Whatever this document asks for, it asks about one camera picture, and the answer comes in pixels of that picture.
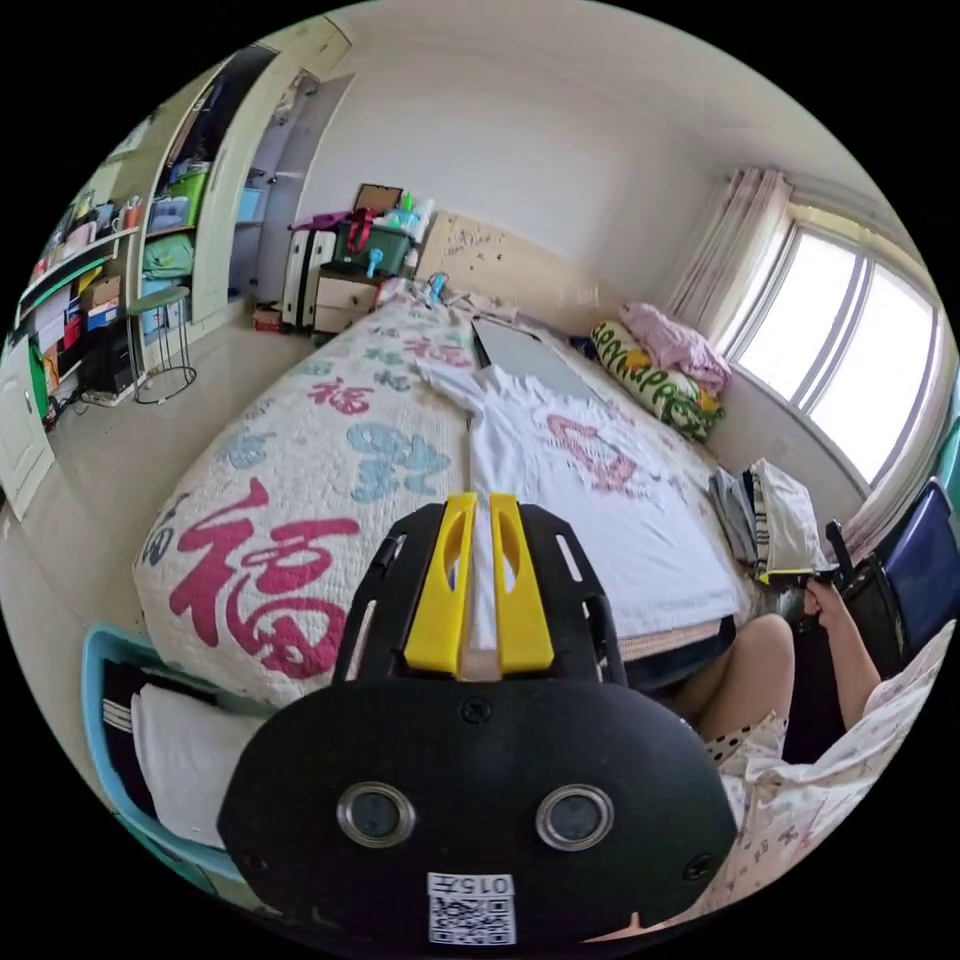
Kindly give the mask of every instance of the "storage box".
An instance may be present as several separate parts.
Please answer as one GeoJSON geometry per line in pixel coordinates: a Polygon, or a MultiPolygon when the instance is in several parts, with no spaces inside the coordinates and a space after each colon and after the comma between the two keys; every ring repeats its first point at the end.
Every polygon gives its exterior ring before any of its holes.
{"type": "Polygon", "coordinates": [[[186,197],[190,201],[190,209],[187,211],[186,222],[183,226],[195,227],[197,225],[200,207],[203,204],[203,192],[207,185],[208,172],[207,170],[200,170],[196,173],[188,173],[167,188],[167,193],[171,197],[186,197]]]}
{"type": "Polygon", "coordinates": [[[103,277],[100,280],[94,280],[82,294],[80,294],[80,305],[89,313],[102,307],[105,303],[112,303],[120,299],[120,277],[103,277]]]}
{"type": "MultiPolygon", "coordinates": [[[[149,280],[146,277],[140,281],[140,295],[146,297],[151,293],[157,293],[159,290],[166,290],[168,287],[179,286],[189,278],[174,277],[171,280],[149,280]]],[[[170,329],[175,330],[181,323],[190,322],[190,297],[186,296],[179,303],[171,304],[167,307],[170,318],[170,329]]],[[[163,324],[163,309],[147,310],[140,314],[140,329],[143,331],[143,339],[150,343],[157,338],[160,327],[163,324]]]]}
{"type": "Polygon", "coordinates": [[[177,227],[188,226],[190,206],[189,197],[157,197],[150,208],[147,233],[175,230],[177,227]]]}
{"type": "Polygon", "coordinates": [[[370,263],[370,251],[380,250],[383,258],[374,271],[378,277],[395,277],[403,268],[403,260],[410,250],[410,237],[402,230],[389,227],[371,227],[367,241],[357,253],[347,251],[350,238],[349,221],[337,227],[337,245],[333,251],[333,264],[338,270],[348,273],[366,273],[370,263]]]}
{"type": "Polygon", "coordinates": [[[253,326],[256,330],[269,333],[283,332],[283,314],[279,310],[259,307],[253,311],[253,326]]]}
{"type": "Polygon", "coordinates": [[[87,329],[96,330],[106,327],[120,316],[120,298],[102,303],[98,307],[87,311],[87,329]]]}
{"type": "Polygon", "coordinates": [[[257,204],[260,203],[260,190],[246,187],[240,197],[240,207],[237,210],[237,223],[249,223],[257,218],[257,204]]]}

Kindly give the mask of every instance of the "white door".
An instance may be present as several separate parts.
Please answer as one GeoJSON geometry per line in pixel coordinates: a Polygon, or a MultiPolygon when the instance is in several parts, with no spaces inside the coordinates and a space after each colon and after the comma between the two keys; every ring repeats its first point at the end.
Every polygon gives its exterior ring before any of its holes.
{"type": "Polygon", "coordinates": [[[277,182],[270,187],[260,228],[257,255],[257,299],[274,303],[283,297],[291,224],[323,210],[301,210],[300,198],[307,176],[313,169],[320,138],[340,106],[353,75],[337,77],[318,86],[294,121],[276,170],[270,171],[277,182]]]}
{"type": "Polygon", "coordinates": [[[194,249],[193,316],[205,321],[227,305],[230,254],[240,194],[270,117],[300,70],[301,57],[282,52],[271,61],[227,128],[207,181],[194,249]]]}
{"type": "Polygon", "coordinates": [[[24,337],[0,364],[0,486],[17,519],[23,519],[53,451],[37,413],[24,337]]]}

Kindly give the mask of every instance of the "wooden headboard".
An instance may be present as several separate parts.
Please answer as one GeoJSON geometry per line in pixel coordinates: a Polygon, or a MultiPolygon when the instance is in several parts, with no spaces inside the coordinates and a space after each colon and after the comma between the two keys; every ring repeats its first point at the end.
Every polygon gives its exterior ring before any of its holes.
{"type": "Polygon", "coordinates": [[[445,273],[457,290],[499,297],[525,316],[586,336],[617,316],[624,297],[570,260],[499,227],[437,212],[417,267],[426,279],[445,273]]]}

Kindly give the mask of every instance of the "shorts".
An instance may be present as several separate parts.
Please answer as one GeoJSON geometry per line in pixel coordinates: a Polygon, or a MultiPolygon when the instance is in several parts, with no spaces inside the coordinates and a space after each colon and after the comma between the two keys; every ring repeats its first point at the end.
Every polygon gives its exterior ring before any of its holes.
{"type": "Polygon", "coordinates": [[[787,738],[787,721],[775,713],[769,713],[760,723],[752,727],[741,727],[722,737],[716,737],[704,744],[710,759],[719,767],[726,763],[746,743],[759,748],[764,753],[782,757],[783,744],[787,738]]]}

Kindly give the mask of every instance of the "qr code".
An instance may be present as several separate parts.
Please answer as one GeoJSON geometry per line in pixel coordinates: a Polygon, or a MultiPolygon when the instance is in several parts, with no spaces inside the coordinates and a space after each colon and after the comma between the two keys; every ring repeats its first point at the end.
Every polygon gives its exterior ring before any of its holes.
{"type": "Polygon", "coordinates": [[[513,898],[430,898],[430,941],[459,946],[516,943],[513,898]]]}

